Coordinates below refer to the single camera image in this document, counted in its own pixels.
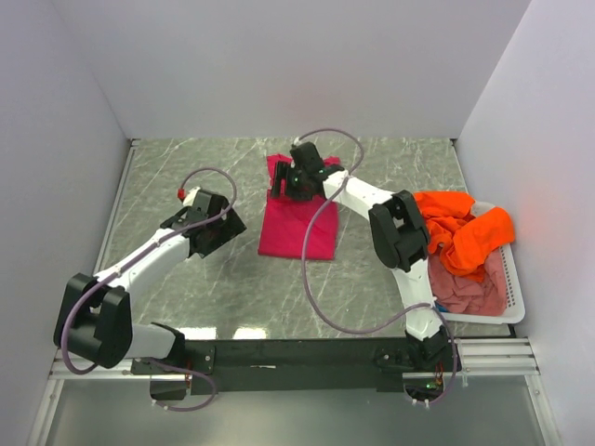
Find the white plastic laundry basket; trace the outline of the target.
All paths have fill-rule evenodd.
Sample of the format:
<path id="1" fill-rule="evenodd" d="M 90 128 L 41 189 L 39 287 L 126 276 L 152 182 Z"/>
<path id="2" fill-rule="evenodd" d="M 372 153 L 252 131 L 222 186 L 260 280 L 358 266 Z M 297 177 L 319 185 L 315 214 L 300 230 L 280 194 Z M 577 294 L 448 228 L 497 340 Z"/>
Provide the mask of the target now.
<path id="1" fill-rule="evenodd" d="M 476 202 L 477 203 L 473 206 L 473 210 L 472 210 L 472 214 L 475 216 L 482 215 L 482 214 L 486 213 L 488 210 L 495 207 L 489 203 L 480 203 L 478 201 L 476 201 Z M 451 312 L 448 314 L 444 313 L 444 316 L 448 320 L 471 322 L 471 323 L 508 324 L 508 323 L 514 323 L 522 317 L 521 312 L 518 310 L 516 298 L 514 296 L 514 293 L 512 292 L 512 277 L 511 277 L 511 272 L 510 272 L 510 263 L 506 259 L 506 255 L 510 253 L 510 245 L 512 243 L 505 244 L 505 245 L 496 249 L 501 254 L 503 268 L 504 268 L 505 276 L 506 276 L 507 307 L 506 307 L 504 313 L 501 316 L 497 316 L 497 317 L 477 316 L 477 315 L 469 315 L 469 314 L 456 314 L 456 313 L 451 313 Z"/>

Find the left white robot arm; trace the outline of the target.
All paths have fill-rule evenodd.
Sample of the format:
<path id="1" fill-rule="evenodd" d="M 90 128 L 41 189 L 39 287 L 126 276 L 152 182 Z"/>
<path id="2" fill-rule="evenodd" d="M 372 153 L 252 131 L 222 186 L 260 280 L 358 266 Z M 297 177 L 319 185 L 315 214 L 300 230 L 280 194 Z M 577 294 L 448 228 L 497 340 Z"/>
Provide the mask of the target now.
<path id="1" fill-rule="evenodd" d="M 68 280 L 54 344 L 106 369 L 124 359 L 152 358 L 164 373 L 179 371 L 189 356 L 184 334 L 160 322 L 134 323 L 132 301 L 176 265 L 209 256 L 245 229 L 225 196 L 191 190 L 182 208 L 127 257 L 94 276 L 77 273 Z"/>

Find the orange t shirt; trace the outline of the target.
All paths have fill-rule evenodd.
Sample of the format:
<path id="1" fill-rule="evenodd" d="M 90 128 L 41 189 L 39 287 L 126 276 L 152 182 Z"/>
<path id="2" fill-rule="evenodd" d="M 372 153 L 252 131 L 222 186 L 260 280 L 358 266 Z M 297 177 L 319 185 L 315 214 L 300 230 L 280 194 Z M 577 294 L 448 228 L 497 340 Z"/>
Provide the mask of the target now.
<path id="1" fill-rule="evenodd" d="M 507 211 L 496 206 L 475 216 L 477 202 L 466 192 L 421 191 L 414 198 L 430 233 L 429 252 L 457 277 L 481 282 L 487 257 L 515 240 Z"/>

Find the magenta t shirt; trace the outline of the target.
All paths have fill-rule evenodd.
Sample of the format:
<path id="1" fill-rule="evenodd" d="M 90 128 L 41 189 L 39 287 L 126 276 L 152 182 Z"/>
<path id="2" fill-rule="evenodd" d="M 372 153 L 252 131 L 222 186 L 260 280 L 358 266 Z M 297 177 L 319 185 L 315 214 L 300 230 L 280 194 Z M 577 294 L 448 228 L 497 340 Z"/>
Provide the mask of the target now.
<path id="1" fill-rule="evenodd" d="M 283 195 L 267 200 L 258 244 L 258 254 L 300 259 L 307 227 L 324 199 L 315 196 L 311 201 L 297 202 Z M 339 215 L 337 205 L 329 204 L 311 230 L 307 259 L 330 261 L 335 257 Z"/>

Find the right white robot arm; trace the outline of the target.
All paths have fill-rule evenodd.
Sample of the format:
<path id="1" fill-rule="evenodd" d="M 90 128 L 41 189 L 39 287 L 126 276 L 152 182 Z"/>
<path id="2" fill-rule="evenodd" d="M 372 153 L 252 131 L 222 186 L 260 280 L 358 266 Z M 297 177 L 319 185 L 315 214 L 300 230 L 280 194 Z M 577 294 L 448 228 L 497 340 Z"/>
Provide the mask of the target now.
<path id="1" fill-rule="evenodd" d="M 407 190 L 389 192 L 353 175 L 340 164 L 326 164 L 311 142 L 296 143 L 292 160 L 275 164 L 271 197 L 293 201 L 324 202 L 313 214 L 301 245 L 301 274 L 306 297 L 314 313 L 328 326 L 349 335 L 377 333 L 405 318 L 405 342 L 413 367 L 427 371 L 443 359 L 448 348 L 455 348 L 441 312 L 436 308 L 429 278 L 430 233 L 413 194 Z M 319 308 L 307 276 L 307 256 L 316 220 L 329 205 L 340 204 L 363 217 L 372 236 L 377 258 L 396 281 L 403 310 L 374 328 L 348 329 L 331 321 Z"/>

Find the black base beam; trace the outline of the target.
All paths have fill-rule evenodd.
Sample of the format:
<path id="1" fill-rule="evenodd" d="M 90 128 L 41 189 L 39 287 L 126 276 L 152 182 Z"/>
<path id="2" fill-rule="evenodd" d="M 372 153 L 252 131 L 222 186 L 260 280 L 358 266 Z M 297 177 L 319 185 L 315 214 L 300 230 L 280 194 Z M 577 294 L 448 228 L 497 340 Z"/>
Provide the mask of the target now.
<path id="1" fill-rule="evenodd" d="M 460 371 L 456 345 L 445 333 L 429 341 L 406 337 L 304 340 L 192 340 L 168 371 L 159 361 L 131 366 L 146 377 L 157 401 L 219 392 L 372 388 L 401 392 L 407 374 Z"/>

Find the salmon pink t shirt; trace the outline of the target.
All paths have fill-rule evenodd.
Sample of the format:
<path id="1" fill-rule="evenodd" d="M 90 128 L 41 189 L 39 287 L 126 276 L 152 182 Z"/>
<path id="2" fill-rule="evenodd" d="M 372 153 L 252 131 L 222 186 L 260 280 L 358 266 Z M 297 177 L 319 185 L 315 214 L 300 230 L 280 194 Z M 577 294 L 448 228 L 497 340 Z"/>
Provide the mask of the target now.
<path id="1" fill-rule="evenodd" d="M 501 316 L 507 307 L 507 285 L 501 254 L 495 250 L 483 264 L 483 278 L 476 282 L 449 272 L 439 257 L 430 255 L 429 278 L 433 295 L 448 312 Z"/>

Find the blue t shirt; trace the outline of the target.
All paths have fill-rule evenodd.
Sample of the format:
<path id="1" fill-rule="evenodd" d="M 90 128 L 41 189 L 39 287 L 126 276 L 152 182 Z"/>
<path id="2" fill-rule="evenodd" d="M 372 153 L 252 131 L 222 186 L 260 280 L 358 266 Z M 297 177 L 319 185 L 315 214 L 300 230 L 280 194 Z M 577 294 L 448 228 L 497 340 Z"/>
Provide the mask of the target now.
<path id="1" fill-rule="evenodd" d="M 435 304 L 435 307 L 436 307 L 436 308 L 437 308 L 437 309 L 438 309 L 438 310 L 439 310 L 441 313 L 446 313 L 446 314 L 450 313 L 450 311 L 449 311 L 447 308 L 443 307 L 442 305 L 440 305 L 440 304 L 438 304 L 438 303 L 436 303 L 436 304 Z"/>

